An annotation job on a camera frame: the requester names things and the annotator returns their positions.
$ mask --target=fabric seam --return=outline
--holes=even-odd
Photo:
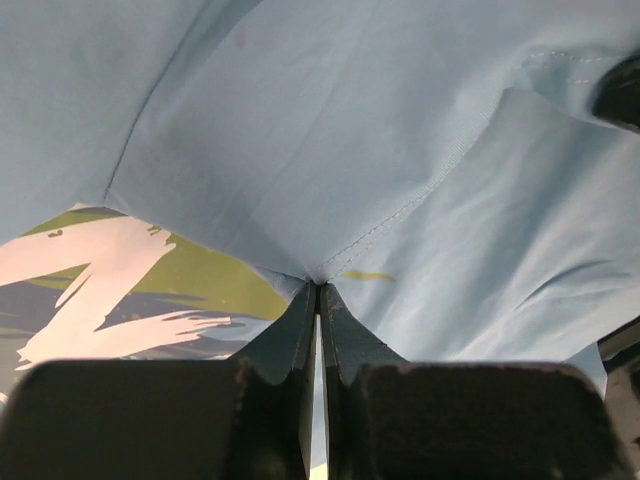
[[[116,161],[116,164],[115,164],[115,166],[113,168],[113,171],[111,172],[111,175],[109,177],[109,181],[107,182],[107,186],[106,186],[106,188],[104,190],[104,194],[102,196],[102,204],[103,205],[107,201],[107,197],[109,196],[109,191],[111,190],[111,185],[113,184],[113,182],[114,182],[114,180],[116,178],[116,174],[118,172],[118,168],[120,167],[120,164],[122,163],[122,159],[124,158],[124,154],[127,151],[127,147],[129,146],[129,142],[131,141],[131,137],[133,136],[133,132],[134,132],[136,126],[138,125],[138,121],[140,120],[140,117],[142,116],[142,113],[145,111],[145,109],[146,109],[146,107],[147,107],[147,105],[149,103],[149,100],[151,100],[151,97],[153,96],[153,93],[156,91],[156,88],[158,88],[158,85],[160,85],[160,82],[162,82],[162,79],[165,77],[165,75],[166,75],[167,71],[169,70],[169,67],[173,63],[176,55],[182,49],[182,46],[184,45],[186,39],[189,37],[189,34],[193,31],[193,29],[195,28],[195,26],[198,23],[198,20],[202,16],[202,13],[209,7],[210,3],[211,3],[211,0],[208,0],[208,1],[205,1],[202,4],[200,9],[198,10],[196,15],[194,16],[192,22],[189,24],[189,27],[186,29],[184,35],[182,36],[182,38],[180,39],[180,41],[176,45],[175,49],[169,55],[169,58],[165,62],[164,67],[162,67],[162,69],[160,70],[160,73],[158,74],[156,80],[151,84],[151,87],[149,88],[149,91],[147,92],[147,95],[142,100],[142,103],[141,103],[141,105],[140,105],[140,107],[138,109],[138,112],[136,113],[135,118],[133,119],[133,122],[131,123],[131,128],[129,129],[129,132],[127,133],[127,137],[126,137],[126,139],[124,141],[122,149],[120,150],[120,156],[119,156],[118,160]]]
[[[583,57],[576,57],[574,55],[568,54],[566,52],[558,52],[558,51],[551,51],[551,52],[540,52],[540,53],[535,53],[532,55],[527,56],[526,58],[524,58],[520,64],[518,66],[512,67],[513,70],[518,70],[518,69],[525,69],[527,67],[523,66],[522,64],[524,62],[526,62],[527,60],[533,59],[533,58],[542,58],[542,57],[561,57],[561,58],[567,58],[570,61],[574,61],[574,62],[580,62],[580,63],[593,63],[593,62],[598,62],[598,61],[602,61],[602,60],[614,60],[614,59],[625,59],[628,58],[629,55],[611,55],[611,56],[600,56],[600,57],[596,57],[596,58],[583,58]],[[586,84],[586,83],[591,83],[591,80],[573,80],[570,81],[568,80],[567,83],[571,83],[571,84]],[[400,215],[402,215],[402,213],[404,211],[406,211],[407,209],[411,208],[413,205],[415,205],[418,202],[424,201],[426,200],[429,195],[431,195],[435,190],[437,190],[442,183],[444,182],[444,180],[449,176],[449,174],[460,164],[462,163],[462,161],[464,160],[464,158],[466,157],[466,155],[471,151],[471,149],[474,147],[474,145],[478,142],[478,140],[480,139],[480,137],[482,136],[482,134],[485,132],[486,128],[487,128],[488,124],[485,125],[485,128],[482,129],[482,131],[480,132],[480,134],[478,135],[478,137],[471,143],[471,145],[469,146],[469,148],[467,149],[467,151],[458,159],[457,162],[453,162],[453,164],[447,164],[445,166],[445,168],[441,171],[440,176],[438,178],[436,178],[436,180],[434,181],[434,184],[431,186],[431,188],[427,188],[426,191],[423,191],[422,193],[418,194],[418,196],[412,200],[410,200],[408,203],[404,204],[402,207],[400,207],[399,210],[397,210],[395,213],[393,213],[391,216],[387,217],[386,219],[384,219],[381,223],[377,224],[376,226],[374,226],[371,230],[369,230],[367,233],[365,233],[364,235],[362,235],[360,238],[358,238],[358,240],[356,240],[355,242],[353,242],[351,245],[343,248],[342,250],[340,250],[338,253],[336,253],[335,255],[333,255],[331,258],[329,258],[327,261],[325,261],[322,265],[320,265],[319,267],[316,267],[313,270],[313,273],[318,273],[319,271],[321,271],[322,269],[324,269],[325,267],[327,267],[328,265],[332,264],[333,262],[335,262],[337,260],[337,258],[342,255],[345,252],[348,252],[349,250],[352,250],[354,248],[357,248],[359,245],[361,245],[363,243],[363,241],[367,238],[370,237],[371,235],[375,235],[375,232],[380,230],[381,228],[384,228],[385,225],[389,224],[390,222],[393,222],[396,218],[398,218]],[[342,266],[342,268],[340,268],[338,270],[338,272],[336,272],[334,275],[331,275],[328,281],[331,281],[333,279],[335,279],[336,277],[340,276],[340,274],[342,272],[344,272],[349,265],[351,265],[358,257],[360,257],[362,254],[364,254],[365,252],[367,252],[380,238],[382,238],[385,233],[382,233],[381,235],[375,237],[374,239],[371,240],[371,242],[369,242],[369,244],[367,244],[362,250],[360,250],[359,252],[357,252],[355,255],[353,255],[352,257],[348,258],[344,265]]]

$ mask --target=cloth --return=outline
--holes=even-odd
[[[77,208],[0,246],[0,404],[49,360],[226,358],[286,306],[237,260]]]
[[[0,241],[77,202],[330,280],[411,360],[566,360],[640,311],[637,0],[0,1]]]

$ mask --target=black clamp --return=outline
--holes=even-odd
[[[317,316],[330,480],[634,478],[573,368],[411,363],[311,283],[225,361],[36,368],[3,416],[0,478],[307,479]]]
[[[640,133],[640,56],[616,65],[599,82],[593,114],[612,125]]]

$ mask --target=light blue fabric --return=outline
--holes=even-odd
[[[637,0],[0,0],[0,241],[105,204],[286,294],[334,281],[410,359],[566,360],[640,312],[640,137],[589,114],[639,18]]]
[[[607,371],[602,365],[598,344],[594,343],[567,360],[568,364],[582,370],[593,382],[594,387],[604,398],[607,391]]]

